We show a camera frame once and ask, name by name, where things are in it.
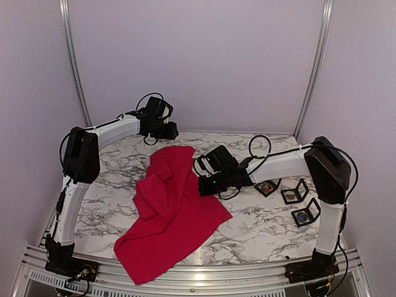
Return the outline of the red t-shirt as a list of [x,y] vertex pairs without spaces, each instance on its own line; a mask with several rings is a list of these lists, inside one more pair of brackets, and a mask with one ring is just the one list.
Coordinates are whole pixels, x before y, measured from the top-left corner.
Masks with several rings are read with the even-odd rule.
[[195,149],[170,146],[150,157],[133,198],[139,217],[114,245],[136,286],[151,282],[192,254],[232,218],[214,196],[199,194]]

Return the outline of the brown round brooch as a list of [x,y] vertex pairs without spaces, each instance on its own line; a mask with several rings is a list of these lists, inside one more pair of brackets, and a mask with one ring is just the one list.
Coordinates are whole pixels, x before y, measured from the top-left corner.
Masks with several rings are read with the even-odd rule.
[[265,183],[265,184],[263,184],[262,189],[265,192],[270,192],[270,191],[272,191],[272,186],[270,184]]

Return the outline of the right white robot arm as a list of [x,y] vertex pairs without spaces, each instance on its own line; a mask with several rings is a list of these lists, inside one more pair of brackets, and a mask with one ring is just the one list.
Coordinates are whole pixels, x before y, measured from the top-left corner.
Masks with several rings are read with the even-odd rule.
[[320,277],[330,268],[345,227],[347,205],[359,181],[355,160],[345,150],[334,146],[324,136],[306,145],[274,152],[268,146],[265,155],[256,155],[251,147],[249,155],[238,161],[223,145],[198,158],[202,170],[198,191],[202,197],[245,187],[261,187],[265,183],[277,185],[285,178],[298,178],[292,189],[284,189],[287,204],[305,200],[310,190],[316,194],[313,202],[319,215],[319,234],[312,259],[306,271]]

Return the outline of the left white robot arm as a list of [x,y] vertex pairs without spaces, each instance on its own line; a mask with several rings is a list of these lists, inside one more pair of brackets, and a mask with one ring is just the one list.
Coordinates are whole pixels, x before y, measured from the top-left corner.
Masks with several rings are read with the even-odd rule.
[[144,107],[120,114],[116,119],[96,126],[74,127],[59,146],[59,160],[64,176],[55,210],[55,223],[46,237],[48,261],[64,275],[78,270],[73,256],[74,230],[82,199],[100,173],[100,150],[125,137],[142,136],[155,141],[174,140],[176,123],[169,120],[174,108],[162,94],[144,96]]

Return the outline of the black open display box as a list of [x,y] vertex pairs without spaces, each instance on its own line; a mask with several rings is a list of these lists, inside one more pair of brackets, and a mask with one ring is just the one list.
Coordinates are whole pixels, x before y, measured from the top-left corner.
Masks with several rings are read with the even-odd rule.
[[[286,192],[294,192],[296,195],[295,200],[288,200],[285,196]],[[297,186],[294,189],[283,189],[281,190],[281,195],[283,197],[283,201],[286,205],[290,204],[298,204],[300,202],[303,202],[306,198],[306,196],[309,194],[309,188],[308,185],[306,184],[305,180],[301,178],[297,184]]]
[[[306,212],[306,214],[308,215],[308,221],[306,222],[299,222],[296,215],[299,212]],[[318,203],[318,201],[316,200],[316,198],[312,198],[308,205],[305,208],[302,209],[298,209],[298,210],[294,210],[292,211],[291,215],[295,221],[295,224],[298,228],[301,228],[303,226],[308,226],[312,223],[314,223],[320,216],[321,214],[321,207]]]
[[274,193],[280,186],[282,178],[276,180],[267,180],[254,185],[254,188],[264,197],[268,197]]

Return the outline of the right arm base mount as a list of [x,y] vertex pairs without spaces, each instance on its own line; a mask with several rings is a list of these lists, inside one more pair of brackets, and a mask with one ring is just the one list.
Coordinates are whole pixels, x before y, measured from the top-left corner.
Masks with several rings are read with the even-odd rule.
[[335,263],[335,253],[323,254],[316,249],[309,260],[293,262],[285,266],[285,276],[290,283],[305,282],[335,275],[340,271]]

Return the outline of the left aluminium frame post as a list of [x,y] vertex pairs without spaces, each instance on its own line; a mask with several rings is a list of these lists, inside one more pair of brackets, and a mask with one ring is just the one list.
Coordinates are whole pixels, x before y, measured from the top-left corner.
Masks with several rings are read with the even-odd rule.
[[77,99],[80,106],[80,111],[82,113],[82,119],[84,124],[89,127],[92,125],[92,120],[88,110],[88,104],[86,101],[84,88],[82,85],[82,80],[79,72],[77,55],[75,51],[75,44],[72,32],[71,15],[69,9],[68,0],[59,0],[59,9],[61,13],[61,20],[64,30],[64,36],[66,41],[66,49],[69,58],[69,64],[71,67],[72,78],[74,81],[75,90],[77,92]]

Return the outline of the aluminium frame post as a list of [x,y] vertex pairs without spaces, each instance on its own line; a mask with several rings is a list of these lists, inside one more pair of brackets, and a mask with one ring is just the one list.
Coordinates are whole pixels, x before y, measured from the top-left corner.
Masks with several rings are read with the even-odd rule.
[[92,125],[92,120],[88,110],[88,104],[86,101],[84,88],[82,85],[82,80],[79,72],[77,55],[75,51],[75,44],[72,32],[71,15],[69,9],[68,0],[59,0],[59,9],[61,13],[61,20],[64,30],[64,36],[66,41],[66,49],[69,58],[69,64],[71,67],[72,78],[74,81],[75,90],[77,92],[77,99],[80,106],[80,111],[82,113],[82,119],[84,124],[89,127]]
[[324,61],[325,52],[327,49],[327,43],[329,40],[329,32],[330,32],[330,24],[332,18],[334,1],[333,0],[325,0],[323,9],[322,9],[322,17],[319,28],[319,36],[317,40],[316,50],[314,53],[314,59],[312,63],[311,73],[309,75],[308,84],[306,87],[306,91],[304,93],[303,103],[301,105],[301,109],[299,111],[299,115],[297,118],[297,122],[295,125],[295,129],[293,132],[293,136],[298,139],[303,131],[304,124],[306,122],[310,106],[313,101],[314,92],[317,85],[317,79],[319,77],[319,73],[322,68],[322,63]]

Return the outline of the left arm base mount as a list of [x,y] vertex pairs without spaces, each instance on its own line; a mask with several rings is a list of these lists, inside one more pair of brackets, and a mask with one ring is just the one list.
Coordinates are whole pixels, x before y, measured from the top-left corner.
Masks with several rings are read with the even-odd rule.
[[75,244],[62,246],[48,237],[45,243],[45,270],[69,277],[72,281],[85,277],[89,282],[94,282],[98,273],[98,262],[74,257],[74,247]]

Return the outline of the right aluminium frame post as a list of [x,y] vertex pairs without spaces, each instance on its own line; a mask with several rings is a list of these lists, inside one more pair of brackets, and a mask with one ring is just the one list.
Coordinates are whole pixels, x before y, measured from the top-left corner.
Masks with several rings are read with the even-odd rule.
[[319,73],[322,68],[322,63],[324,61],[325,52],[327,49],[327,43],[329,40],[329,32],[330,32],[330,24],[332,18],[334,1],[333,0],[325,0],[323,9],[322,9],[322,17],[319,28],[319,36],[317,40],[316,50],[314,53],[314,59],[312,63],[311,73],[309,75],[308,84],[306,87],[306,91],[304,93],[303,103],[301,105],[301,109],[299,111],[299,115],[297,118],[297,122],[295,125],[295,129],[293,132],[293,136],[298,139],[303,131],[304,124],[306,122],[310,106],[313,101],[314,92],[317,85],[317,79],[319,77]]

